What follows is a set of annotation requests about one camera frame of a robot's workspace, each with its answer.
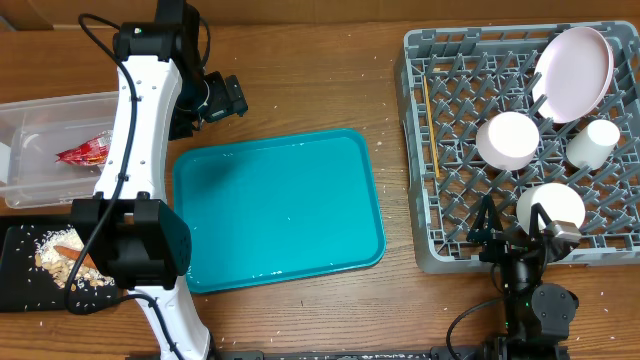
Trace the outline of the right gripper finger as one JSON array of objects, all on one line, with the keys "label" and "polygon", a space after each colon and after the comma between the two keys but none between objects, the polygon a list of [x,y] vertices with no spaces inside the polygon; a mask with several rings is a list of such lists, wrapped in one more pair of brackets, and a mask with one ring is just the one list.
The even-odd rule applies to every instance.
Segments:
[{"label": "right gripper finger", "polygon": [[544,207],[540,203],[531,206],[529,217],[529,236],[538,238],[552,222]]},{"label": "right gripper finger", "polygon": [[502,232],[503,227],[499,218],[499,212],[493,198],[485,195],[480,201],[479,211],[472,225],[473,239],[490,239],[498,232]]}]

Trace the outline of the pale green bowl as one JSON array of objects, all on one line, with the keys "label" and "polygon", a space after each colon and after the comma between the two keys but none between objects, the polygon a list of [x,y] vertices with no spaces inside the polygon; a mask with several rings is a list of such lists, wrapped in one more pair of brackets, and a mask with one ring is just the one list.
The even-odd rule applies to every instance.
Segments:
[{"label": "pale green bowl", "polygon": [[526,190],[516,204],[516,217],[522,229],[529,233],[531,207],[539,203],[552,221],[571,222],[580,228],[586,209],[579,194],[567,185],[547,183]]}]

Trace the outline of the small white plate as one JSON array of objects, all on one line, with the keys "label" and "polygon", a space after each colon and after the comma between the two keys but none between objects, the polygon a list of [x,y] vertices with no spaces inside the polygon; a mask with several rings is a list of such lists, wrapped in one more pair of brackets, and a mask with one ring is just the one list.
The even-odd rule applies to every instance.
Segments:
[{"label": "small white plate", "polygon": [[528,165],[537,150],[540,133],[536,124],[518,112],[504,112],[480,126],[476,148],[491,167],[515,171]]}]

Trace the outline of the white upturned cup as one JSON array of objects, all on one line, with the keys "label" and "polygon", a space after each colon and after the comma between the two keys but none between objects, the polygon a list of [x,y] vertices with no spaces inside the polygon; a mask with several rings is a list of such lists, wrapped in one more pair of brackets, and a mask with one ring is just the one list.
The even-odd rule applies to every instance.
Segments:
[{"label": "white upturned cup", "polygon": [[567,144],[567,160],[577,168],[599,169],[619,139],[620,130],[612,121],[594,120]]}]

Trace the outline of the wooden chopstick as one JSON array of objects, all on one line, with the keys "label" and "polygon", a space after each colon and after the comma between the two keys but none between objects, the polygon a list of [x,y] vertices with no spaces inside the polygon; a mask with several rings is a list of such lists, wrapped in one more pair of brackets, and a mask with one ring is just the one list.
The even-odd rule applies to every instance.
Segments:
[{"label": "wooden chopstick", "polygon": [[426,76],[426,73],[422,76],[422,80],[423,80],[424,95],[425,95],[427,122],[429,126],[429,138],[430,138],[430,146],[431,146],[432,164],[433,164],[435,177],[436,179],[438,179],[440,177],[439,162],[438,162],[438,148],[437,148],[436,137],[434,133],[435,127],[434,127],[434,122],[432,117],[431,98],[429,94],[429,85],[428,85],[428,78]]}]

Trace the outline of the red snack wrapper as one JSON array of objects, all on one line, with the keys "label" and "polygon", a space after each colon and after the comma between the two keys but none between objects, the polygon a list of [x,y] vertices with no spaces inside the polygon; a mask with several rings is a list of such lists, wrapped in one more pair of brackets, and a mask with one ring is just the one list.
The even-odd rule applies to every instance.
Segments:
[{"label": "red snack wrapper", "polygon": [[106,130],[75,148],[57,154],[57,162],[76,166],[98,166],[106,163],[112,131]]}]

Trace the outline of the large white plate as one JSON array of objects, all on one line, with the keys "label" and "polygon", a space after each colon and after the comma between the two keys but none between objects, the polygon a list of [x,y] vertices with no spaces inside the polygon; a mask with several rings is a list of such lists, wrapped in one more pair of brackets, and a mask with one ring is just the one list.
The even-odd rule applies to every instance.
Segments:
[{"label": "large white plate", "polygon": [[568,123],[591,112],[604,98],[613,77],[613,52],[599,31],[568,29],[542,52],[532,90],[542,104],[538,113],[555,123]]}]

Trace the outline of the orange carrot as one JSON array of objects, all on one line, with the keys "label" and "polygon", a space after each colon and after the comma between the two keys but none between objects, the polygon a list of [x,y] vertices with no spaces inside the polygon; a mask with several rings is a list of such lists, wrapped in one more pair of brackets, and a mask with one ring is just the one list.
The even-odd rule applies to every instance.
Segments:
[{"label": "orange carrot", "polygon": [[[62,245],[55,245],[54,246],[54,250],[61,256],[69,259],[70,261],[73,262],[77,262],[78,259],[80,258],[81,255],[81,251],[80,250],[75,250],[72,248],[68,248]],[[95,265],[95,263],[93,262],[93,260],[91,259],[91,257],[89,255],[86,255],[83,260],[82,260],[82,265],[84,267],[90,268],[90,269],[94,269],[96,270],[97,267]]]}]

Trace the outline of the rice and peanut scraps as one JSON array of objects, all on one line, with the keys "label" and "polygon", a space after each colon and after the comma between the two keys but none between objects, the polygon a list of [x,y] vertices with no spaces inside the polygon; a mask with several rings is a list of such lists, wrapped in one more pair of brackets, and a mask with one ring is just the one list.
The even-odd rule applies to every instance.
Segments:
[{"label": "rice and peanut scraps", "polygon": [[[59,255],[55,245],[82,251],[84,244],[77,232],[67,227],[63,230],[46,231],[40,239],[36,240],[34,255],[34,269],[44,270],[53,279],[54,284],[63,289],[76,262]],[[111,277],[102,275],[97,269],[90,269],[80,265],[71,285],[71,290],[98,288],[114,285]]]}]

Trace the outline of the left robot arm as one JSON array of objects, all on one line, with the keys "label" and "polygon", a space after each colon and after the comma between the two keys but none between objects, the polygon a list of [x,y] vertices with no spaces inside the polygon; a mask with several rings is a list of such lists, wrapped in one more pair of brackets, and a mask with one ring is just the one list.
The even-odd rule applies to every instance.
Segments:
[{"label": "left robot arm", "polygon": [[119,81],[110,149],[93,195],[71,208],[80,259],[139,304],[163,359],[217,357],[186,283],[190,230],[165,189],[170,141],[248,109],[235,76],[206,71],[209,53],[198,40],[208,31],[184,0],[159,2],[150,22],[116,26],[105,49]]}]

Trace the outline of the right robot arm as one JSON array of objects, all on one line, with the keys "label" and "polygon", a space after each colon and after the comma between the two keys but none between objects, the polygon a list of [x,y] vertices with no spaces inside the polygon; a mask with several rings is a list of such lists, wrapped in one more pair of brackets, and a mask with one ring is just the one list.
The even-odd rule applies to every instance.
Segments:
[{"label": "right robot arm", "polygon": [[567,257],[582,234],[571,222],[553,220],[540,203],[530,208],[529,233],[518,237],[504,231],[491,196],[477,202],[477,216],[467,240],[481,247],[479,260],[500,272],[493,284],[504,305],[504,334],[493,335],[476,351],[477,359],[567,359],[560,343],[569,337],[578,297],[566,288],[543,281],[549,264]]}]

